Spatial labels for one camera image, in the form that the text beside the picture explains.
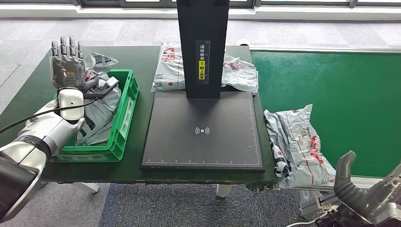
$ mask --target scanning platform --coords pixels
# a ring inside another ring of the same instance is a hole
[[[141,168],[264,172],[252,94],[157,91]]]

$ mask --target black cable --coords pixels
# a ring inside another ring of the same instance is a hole
[[[75,109],[75,108],[84,107],[84,106],[87,106],[87,105],[90,105],[90,104],[94,103],[94,102],[97,101],[97,100],[98,100],[98,98],[95,98],[92,102],[87,103],[87,104],[76,105],[76,106],[68,106],[68,107],[63,107],[63,108],[56,108],[56,109],[47,110],[47,111],[44,111],[44,112],[40,112],[40,113],[38,113],[38,114],[31,115],[31,116],[29,116],[29,117],[26,117],[26,118],[24,118],[24,119],[21,119],[21,120],[19,120],[19,121],[17,121],[17,122],[12,123],[12,124],[9,125],[9,126],[6,126],[6,127],[2,128],[2,129],[0,130],[0,134],[3,133],[4,131],[6,131],[6,130],[8,130],[8,129],[14,127],[14,126],[16,126],[16,125],[21,124],[22,122],[26,122],[26,121],[28,121],[28,120],[30,120],[30,119],[32,119],[32,118],[37,117],[37,116],[40,116],[40,115],[43,115],[43,114],[48,114],[48,113],[55,112],[55,111],[69,110],[69,109]]]

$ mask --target gray carpet floor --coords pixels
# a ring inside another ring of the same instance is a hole
[[[47,53],[51,40],[61,35],[73,35],[87,46],[179,41],[176,20],[0,19],[0,34],[0,113]],[[229,21],[227,44],[240,38],[283,48],[401,49],[401,24]],[[284,227],[303,221],[297,215],[295,190],[254,194],[238,185],[224,199],[215,195],[215,185],[103,183],[91,195],[69,184],[49,183],[0,227]]]

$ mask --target robot finger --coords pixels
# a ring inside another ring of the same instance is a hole
[[[84,59],[84,45],[78,42],[78,58]]]
[[[76,55],[76,50],[75,50],[75,39],[73,36],[70,36],[70,55],[75,56]]]
[[[56,41],[52,41],[52,55],[59,56],[58,46]]]
[[[60,43],[61,43],[61,54],[62,55],[67,55],[67,41],[65,40],[65,37],[60,38]]]

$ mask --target yellow label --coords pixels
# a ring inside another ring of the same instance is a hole
[[[205,61],[199,61],[199,79],[205,79]]]
[[[74,77],[74,76],[75,76],[75,73],[74,73],[74,72],[68,72],[68,71],[66,71],[66,76],[67,76],[67,77]]]

